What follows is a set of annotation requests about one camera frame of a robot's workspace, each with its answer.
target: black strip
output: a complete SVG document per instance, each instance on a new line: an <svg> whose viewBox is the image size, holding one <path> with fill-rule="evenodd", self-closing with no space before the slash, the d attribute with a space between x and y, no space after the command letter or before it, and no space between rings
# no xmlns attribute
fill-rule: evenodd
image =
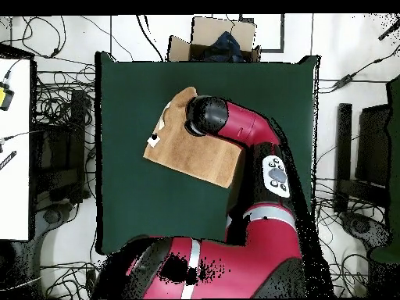
<svg viewBox="0 0 400 300"><path fill-rule="evenodd" d="M9 45L13 46L13 18L9 19Z"/></svg>
<svg viewBox="0 0 400 300"><path fill-rule="evenodd" d="M283 53L284 52L284 14L280 15L280 48L279 49L263 49L261 53Z"/></svg>
<svg viewBox="0 0 400 300"><path fill-rule="evenodd" d="M102 242L103 242L103 203L102 203L102 53L95 53L95 147L96 147L96 205L97 205L97 240L95 244L95 251L98 254L104 254L102 252Z"/></svg>
<svg viewBox="0 0 400 300"><path fill-rule="evenodd" d="M109 16L109 54L113 54L113 16Z"/></svg>
<svg viewBox="0 0 400 300"><path fill-rule="evenodd" d="M352 152L352 104L339 104L337 110L337 148L336 148L336 188L339 195L334 196L334 212L344 212L348 208L348 195L341 193L341 180L350 180Z"/></svg>

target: green table surface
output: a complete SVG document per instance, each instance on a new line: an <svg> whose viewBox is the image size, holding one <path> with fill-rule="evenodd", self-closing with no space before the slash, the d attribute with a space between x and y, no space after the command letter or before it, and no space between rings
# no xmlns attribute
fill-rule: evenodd
<svg viewBox="0 0 400 300"><path fill-rule="evenodd" d="M101 252L140 234L223 240L229 189L143 158L162 110L188 86L273 117L309 202L316 63L113 62L103 52Z"/></svg>

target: black cable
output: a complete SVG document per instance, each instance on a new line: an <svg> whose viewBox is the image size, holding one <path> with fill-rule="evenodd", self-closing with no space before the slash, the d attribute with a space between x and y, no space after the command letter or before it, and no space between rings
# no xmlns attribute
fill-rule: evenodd
<svg viewBox="0 0 400 300"><path fill-rule="evenodd" d="M22 136L23 134L36 134L37 132L46 132L46 130L27 131L23 132L22 134L14 134L13 136L4 137L3 139L5 141L9 141L10 139L13 139L15 137Z"/></svg>
<svg viewBox="0 0 400 300"><path fill-rule="evenodd" d="M88 266L90 266L92 269L95 269L97 271L98 271L98 268L93 263L89 263L89 262L73 262L73 263L83 263L83 266L68 267L66 272L61 277L59 277L57 280L55 280L53 285L51 285L50 287L48 287L46 289L46 291L45 291L46 298L48 298L51 295L51 293L53 292L55 287L60 286L60 285L63 285L69 294L62 295L61 297L58 297L58 298L70 297L70 300L73 300L73 296L77 295L79 300L83 300L82 297L80 296L80 290L82 290L82 289L84 289L87 292L87 296L90 298L91 294L89 293L89 290L86 288L86 285L80 284L79 280L77 279L76 272L78 272L80 270L86 270L86 272L87 272ZM60 268L60 266L65 266L65 265L67 265L67 263L59 263L59 264L53 265L53 266L41 266L41 270L56 269L56 268ZM70 277L70 276L72 276L74 280L66 280L66 278ZM67 287L67 284L73 284L75 286L76 292L74 294L72 294L70 289Z"/></svg>
<svg viewBox="0 0 400 300"><path fill-rule="evenodd" d="M57 35L59 36L59 41L58 41L57 47L54 48L54 51L53 51L53 53L52 53L50 56L42 55L42 54L39 53L38 51L32 49L31 47L29 47L29 46L27 46L27 45L25 44L25 40L27 40L27 39L29 39L30 37L32 37L32 35L33 35L33 33L34 33L34 32L33 32L33 29L32 29L32 26L31 26L31 23L32 23L32 21L34 21L34 20L41 20L41 21L47 23L50 27L53 28L53 30L54 30L54 31L57 33ZM60 35L59 31L58 31L58 30L54 27L54 25L52 25L50 22L48 22L47 20L43 19L42 17L38 17L38 16L35 16L35 17L31 18L28 22L25 20L25 22L27 23L27 25L25 26L25 30L23 31L23 37L22 37L22 39L21 39L23 46L25 46L26 48L28 48L29 50L31 50L31 51L32 51L33 53L35 53L36 55L44 56L44 57L47 57L47 58L53 58L53 57L55 57L57 54L59 54L59 53L63 50L64 45L66 44L66 25L65 25L65 22L64 22L64 19L63 19L62 16L61 16L61 21L62 21L62 26L63 26L63 30L64 30L64 42L62 43L62 45L61 45L61 35ZM28 27L30 28L30 36L29 36L29 37L25 37L25 35L26 35L26 33L27 33L27 28L28 28Z"/></svg>
<svg viewBox="0 0 400 300"><path fill-rule="evenodd" d="M46 269L57 269L57 268L66 268L66 269L78 269L81 270L82 266L80 267L75 267L75 266L71 266L71 265L75 265L78 263L83 263L85 266L90 266L91 268L96 269L97 271L99 271L98 267L96 265L94 265L93 263L90 262L85 262L85 261L76 261L76 262L63 262L63 263L57 263L55 265L50 265L50 266L41 266L41 270L46 270Z"/></svg>
<svg viewBox="0 0 400 300"><path fill-rule="evenodd" d="M351 258L351 257L353 257L353 256L357 256L357 257L359 257L359 258L362 258L362 259L365 259L368 263L370 262L369 260L368 260L368 258L367 257L365 257L364 255L360 255L360 254L358 254L358 253L352 253L352 254L349 254L349 255L347 255L343 260L342 260L342 262L341 262L341 273L342 273L342 275L345 275L345 262L347 261L347 259L349 259L349 258ZM352 296L352 297L355 297L354 295L353 295L353 293L350 291L350 289L348 288L348 284L347 284L347 281L346 281L346 278L345 277L343 277L343 281L344 281L344 285L345 285L345 288L346 288L346 290L348 291L348 293ZM361 285L363 285L364 287L366 286L366 284L363 282L363 281L360 281L360 280L357 280Z"/></svg>
<svg viewBox="0 0 400 300"><path fill-rule="evenodd" d="M95 230L95 238L93 239L93 242L91 243L91 250L89 251L89 259L91 261L91 264L94 264L92 259L91 259L91 253L93 252L93 247L95 246L96 237L97 237L97 228Z"/></svg>
<svg viewBox="0 0 400 300"><path fill-rule="evenodd" d="M107 31L104 31L104 30L103 30L101 27L99 27L95 22L93 22L92 20L88 19L87 17L85 17L85 16L80 16L80 17L82 17L83 19L88 20L89 22L91 22L92 24L94 24L100 31L104 32L105 34L108 34L112 39L114 39L114 41L115 41L125 52L127 52L127 53L130 55L130 58L132 59L132 62L134 61L134 58L133 58L132 54L131 54L126 48L124 48L124 47L116 40L116 38L115 38L112 34L109 34Z"/></svg>
<svg viewBox="0 0 400 300"><path fill-rule="evenodd" d="M352 81L353 81L353 77L354 77L355 75L357 75L358 73L360 73L361 71L363 71L365 68L368 68L369 66L371 66L371 65L373 65L373 64L375 64L375 63L380 63L380 62L384 61L385 59L389 59L389 58L392 57L394 54L396 54L396 52L397 52L399 49L400 49L400 44L395 48L395 50L394 50L390 55L385 56L385 57L382 58L382 59L376 59L376 60L374 60L374 61L368 63L367 65L365 65L365 66L364 66L363 68L361 68L360 70L357 70L357 71L355 71L355 72L352 73L352 74L347 74L347 75L345 75L344 77L342 77L339 81L337 81L337 82L332 86L333 90L328 91L328 92L318 92L318 93L320 93L320 94L331 93L331 92L333 92L333 91L336 91L336 90L338 90L338 89L344 87L345 85L347 85L347 84L349 84L350 82L352 82Z"/></svg>
<svg viewBox="0 0 400 300"><path fill-rule="evenodd" d="M328 187L328 186L326 186L326 185L324 185L324 184L318 184L318 185L322 185L322 186L324 186L325 188L328 188L331 192L326 192L326 193L330 193L330 194L335 194L334 193L334 191L333 191L333 189L332 188L330 188L330 187ZM354 202L356 202L356 203L363 203L362 201L360 201L359 199L349 199L349 201L354 201ZM329 215L327 212L325 212L324 210L323 210L323 207L330 207L331 209L333 209L333 199L332 198L321 198L318 202L317 202L317 209L316 209L316 211L317 211L317 213L316 213L316 225L317 225L317 230L319 230L319 225L320 224L322 224L322 225L324 225L324 226L329 226L329 224L331 224L331 223L329 223L329 224L326 224L326 223L324 223L324 220L326 220L326 219L328 219L328 218L330 218L330 219L332 219L332 220L336 220L337 218L338 218L338 214L336 213L336 216L331 216L331 215ZM359 206L359 207L355 207L355 204L353 204L353 206L351 207L351 208L348 208L348 210L350 210L350 211L352 211L352 212L354 212L354 213L356 213L357 211L359 211L359 210L363 210L363 209L370 209L371 208L371 206L373 206L372 204L370 204L370 203L363 203L361 206ZM322 211L322 213L325 213L327 216L326 217L324 217L323 219L321 219L320 218L320 212L319 211ZM344 290L346 290L347 292L349 292L349 294L351 295L351 296L354 296L353 295L353 293L352 293L352 291L354 290L354 287L352 286L352 285L355 285L355 282L358 282L358 283L360 283L362 286L364 286L365 288L367 287L367 283L368 283L368 281L367 281L367 278L368 278L368 275L365 275L365 274L361 274L360 272L357 272L357 273L350 273L350 271L345 267L345 262L347 261L347 259L349 259L350 257L352 257L352 256L358 256L358 257L361 257L362 259L365 259L366 261L368 261L368 259L365 257L365 256L363 256L363 255L360 255L360 254L358 254L358 253L353 253L353 254L351 254L351 255L347 255L347 256L345 256L344 258L343 258L343 260L342 260L342 264L339 264L338 263L338 261L337 261L337 258L336 258L336 255L334 254L334 251L332 250L332 248L329 246L329 243L326 243L324 240L322 240L321 238L320 238L320 241L323 243L323 246L325 246L325 247L327 247L329 250L330 250L330 252L332 253L332 255L333 255L333 257L334 257L334 263L331 263L331 264L329 264L329 267L330 267L330 275L331 275L331 280L332 280L332 282L335 282L335 281L338 281L339 279L341 279L342 280L342 282L343 282L343 284L345 285L344 287L342 287L341 285L336 285L336 284L334 284L334 287L336 287L336 288L341 288L342 289L342 291L341 291L341 293L339 294L339 298L341 298L342 296L343 296L343 294L344 294ZM334 272L332 269L331 269L331 267L332 266L337 266L338 267L338 269L339 269L339 272L337 273L337 272Z"/></svg>
<svg viewBox="0 0 400 300"><path fill-rule="evenodd" d="M228 14L225 14L225 16L226 16L226 17L228 18L228 20L232 23L232 28L230 29L230 33L229 33L229 34L230 34L231 37L234 37L234 36L232 35L232 31L234 30L234 27L235 27L234 21L229 19ZM230 47L229 47L229 58L228 58L227 62L230 61L230 58L231 58L231 57L232 57L232 51L230 50Z"/></svg>
<svg viewBox="0 0 400 300"><path fill-rule="evenodd" d="M147 41L150 43L150 45L155 49L155 51L157 52L157 54L159 55L159 58L161 59L161 62L164 62L163 57L161 56L159 50L157 49L157 47L155 47L155 45L152 43L152 41L148 38L148 35L145 33L145 30L143 29L143 26L141 25L141 20L139 19L139 15L136 15L136 19L137 22L139 23L139 27L141 28L141 32L143 33L143 35L145 36L145 38L147 39Z"/></svg>

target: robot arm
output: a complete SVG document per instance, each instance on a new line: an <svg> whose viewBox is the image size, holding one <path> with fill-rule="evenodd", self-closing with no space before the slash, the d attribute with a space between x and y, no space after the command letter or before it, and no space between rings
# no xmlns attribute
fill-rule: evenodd
<svg viewBox="0 0 400 300"><path fill-rule="evenodd" d="M280 139L268 119L209 96L190 100L186 115L185 128L190 134L211 135L243 148L228 202L226 242L163 238L133 262L127 255L132 263L123 290L116 296L304 297L290 184Z"/></svg>

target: power adapter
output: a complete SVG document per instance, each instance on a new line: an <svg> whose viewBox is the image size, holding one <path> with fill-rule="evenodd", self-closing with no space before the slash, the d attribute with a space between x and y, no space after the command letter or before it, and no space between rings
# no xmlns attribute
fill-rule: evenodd
<svg viewBox="0 0 400 300"><path fill-rule="evenodd" d="M9 105L13 100L14 92L9 89L9 85L0 82L0 109L9 110Z"/></svg>

